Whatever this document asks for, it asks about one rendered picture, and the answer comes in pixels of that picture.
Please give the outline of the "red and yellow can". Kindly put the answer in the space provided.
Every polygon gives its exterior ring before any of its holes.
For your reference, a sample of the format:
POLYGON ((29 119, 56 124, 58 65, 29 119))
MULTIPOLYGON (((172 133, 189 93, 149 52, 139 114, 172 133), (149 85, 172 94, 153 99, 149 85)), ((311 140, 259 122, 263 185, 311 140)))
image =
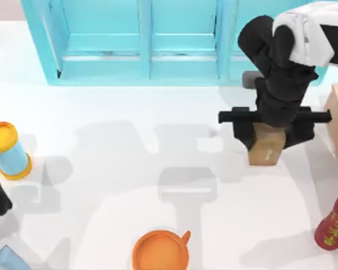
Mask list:
POLYGON ((317 245, 324 250, 338 249, 338 198, 330 213, 315 229, 314 239, 317 245))

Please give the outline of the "light blue rack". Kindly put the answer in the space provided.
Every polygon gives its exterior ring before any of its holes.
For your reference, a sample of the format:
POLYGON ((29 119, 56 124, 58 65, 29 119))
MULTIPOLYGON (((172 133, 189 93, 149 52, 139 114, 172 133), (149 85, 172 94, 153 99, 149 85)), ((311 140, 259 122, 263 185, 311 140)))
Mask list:
POLYGON ((61 86, 238 86, 244 24, 317 0, 20 0, 61 86))

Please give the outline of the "brown cardboard box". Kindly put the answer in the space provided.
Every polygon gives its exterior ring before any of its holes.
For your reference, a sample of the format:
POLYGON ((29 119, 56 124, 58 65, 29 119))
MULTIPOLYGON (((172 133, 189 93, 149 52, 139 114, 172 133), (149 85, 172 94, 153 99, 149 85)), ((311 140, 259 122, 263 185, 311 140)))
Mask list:
POLYGON ((253 166, 275 166, 286 144, 284 128, 265 123, 253 123, 255 143, 248 152, 248 162, 253 166))

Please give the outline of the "pale grey rounded box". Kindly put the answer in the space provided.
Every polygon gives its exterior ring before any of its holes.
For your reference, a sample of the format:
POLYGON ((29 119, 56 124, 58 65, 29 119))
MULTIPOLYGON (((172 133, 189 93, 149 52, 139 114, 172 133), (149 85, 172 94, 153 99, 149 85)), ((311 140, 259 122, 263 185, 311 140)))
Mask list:
POLYGON ((255 89, 255 80, 263 75, 259 71, 245 71, 242 74, 242 87, 245 89, 255 89))

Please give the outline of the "orange cup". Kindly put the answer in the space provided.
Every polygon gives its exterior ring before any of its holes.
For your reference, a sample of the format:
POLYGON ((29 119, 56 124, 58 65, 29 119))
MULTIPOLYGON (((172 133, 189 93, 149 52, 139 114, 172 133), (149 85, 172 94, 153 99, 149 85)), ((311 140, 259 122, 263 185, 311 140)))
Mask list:
POLYGON ((141 236, 131 255, 133 270, 187 270, 191 232, 182 236, 168 230, 154 230, 141 236))

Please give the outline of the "blue and yellow can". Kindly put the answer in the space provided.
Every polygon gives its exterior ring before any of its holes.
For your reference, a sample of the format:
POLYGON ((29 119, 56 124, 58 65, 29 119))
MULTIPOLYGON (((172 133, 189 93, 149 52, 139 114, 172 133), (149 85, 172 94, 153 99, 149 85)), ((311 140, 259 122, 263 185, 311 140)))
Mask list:
POLYGON ((0 121, 0 173, 8 180, 20 180, 32 169, 32 159, 23 149, 14 125, 0 121))

